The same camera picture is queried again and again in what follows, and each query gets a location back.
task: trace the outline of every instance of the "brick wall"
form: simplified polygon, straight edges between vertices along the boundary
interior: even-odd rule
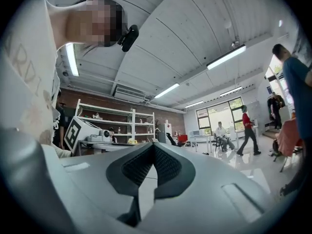
[[[136,110],[136,112],[144,113],[144,114],[152,114],[154,112],[155,120],[158,119],[158,122],[160,124],[165,123],[165,120],[168,120],[169,123],[171,123],[173,134],[175,133],[175,131],[181,134],[185,134],[183,114],[168,112],[168,111],[159,110],[159,109],[155,109],[151,107],[139,106],[139,105],[126,103],[126,102],[118,101],[114,99],[109,99],[109,98],[89,95],[89,94],[85,94],[81,92],[62,89],[62,96],[60,98],[60,102],[65,103],[64,106],[76,108],[78,99],[80,99],[81,103],[90,104],[90,105],[99,106],[99,107],[107,107],[107,108],[119,109],[119,110],[124,110],[124,111],[130,111],[131,108],[133,108]],[[87,115],[87,116],[92,117],[92,114],[95,114],[95,112],[83,110],[82,115]],[[112,114],[105,114],[105,113],[99,113],[99,116],[106,120],[127,122],[126,116],[112,115]],[[118,130],[118,127],[120,127],[122,134],[125,134],[131,131],[131,128],[127,129],[126,125],[118,126],[118,125],[110,125],[110,124],[103,124],[103,123],[93,123],[93,124],[103,129],[108,129],[109,127],[113,127],[116,132]],[[138,134],[147,133],[147,127],[136,126],[136,132]],[[146,138],[147,138],[146,136],[137,136],[136,140],[138,142],[141,142],[142,140],[146,140]],[[118,142],[120,143],[126,142],[126,137],[118,136]]]

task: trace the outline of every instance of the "blue shirt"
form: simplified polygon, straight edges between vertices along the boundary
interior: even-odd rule
[[[283,64],[283,73],[293,98],[299,136],[312,137],[312,88],[305,83],[309,68],[294,57]]]

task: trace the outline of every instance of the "white floor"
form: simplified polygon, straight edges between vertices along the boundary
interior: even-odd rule
[[[215,146],[213,151],[208,151],[211,157],[215,157],[223,160],[230,166],[241,171],[248,178],[258,183],[267,193],[271,194],[276,200],[279,200],[279,190],[285,184],[289,183],[295,175],[298,164],[301,159],[301,154],[293,155],[292,158],[288,158],[283,172],[280,170],[284,164],[285,157],[278,157],[276,162],[273,162],[274,157],[270,157],[273,140],[271,138],[260,136],[259,137],[259,151],[262,153],[258,156],[253,155],[253,142],[250,139],[243,151],[244,156],[238,156],[236,152],[231,151],[228,148],[227,152],[222,152],[221,148],[215,152]],[[195,147],[185,147],[190,152],[195,152]],[[199,143],[197,152],[206,153],[207,144]],[[154,189],[157,187],[157,173],[154,167],[151,168],[149,174],[144,180],[139,189],[139,204],[141,217],[144,218],[148,211],[152,208],[154,203]]]

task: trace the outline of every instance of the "jeans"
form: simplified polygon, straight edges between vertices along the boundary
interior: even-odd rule
[[[223,141],[223,150],[226,150],[226,146],[229,145],[231,150],[235,148],[234,144],[231,142],[230,138],[222,137],[220,138],[221,141]]]
[[[280,129],[282,128],[282,120],[281,120],[281,116],[279,115],[279,111],[273,111],[274,115],[275,115],[275,128],[279,127]]]
[[[243,153],[244,147],[246,146],[249,137],[252,138],[252,140],[253,140],[253,151],[257,152],[259,150],[258,149],[258,145],[257,145],[257,140],[256,140],[256,137],[254,135],[253,130],[251,128],[245,128],[245,141],[241,145],[239,150],[237,151],[238,154],[242,154]]]
[[[304,139],[304,147],[302,158],[303,162],[299,167],[298,172],[295,174],[293,179],[289,184],[285,186],[284,195],[287,195],[297,189],[302,185],[306,176],[311,170],[311,162],[312,162],[312,137]]]

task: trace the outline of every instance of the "ceiling light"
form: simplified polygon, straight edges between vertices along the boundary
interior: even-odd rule
[[[235,92],[235,91],[237,91],[237,90],[240,90],[242,87],[240,86],[240,87],[238,87],[238,88],[234,88],[234,89],[232,89],[232,90],[230,90],[230,91],[227,91],[227,92],[225,92],[225,93],[222,93],[222,94],[220,94],[220,97],[222,97],[222,96],[225,96],[225,95],[228,95],[228,94],[230,94],[230,93],[233,93],[233,92]]]
[[[180,86],[179,84],[175,84],[173,86],[171,86],[170,88],[166,89],[164,92],[161,92],[159,95],[155,96],[155,99],[162,97],[163,95],[165,95],[166,93],[170,92],[171,90],[175,89],[176,87]]]
[[[191,105],[186,106],[185,108],[193,107],[193,106],[195,106],[195,105],[202,104],[202,103],[204,103],[204,101],[196,102],[196,103],[194,103],[194,104],[191,104]]]
[[[75,58],[74,45],[72,43],[66,44],[66,52],[69,61],[69,66],[70,69],[72,70],[73,76],[79,76]]]
[[[230,51],[229,53],[225,54],[224,56],[218,58],[217,60],[214,60],[210,64],[207,64],[207,68],[210,70],[214,67],[217,67],[218,65],[224,63],[225,61],[233,58],[234,56],[237,56],[241,53],[243,53],[246,50],[246,45],[241,45],[240,47]]]

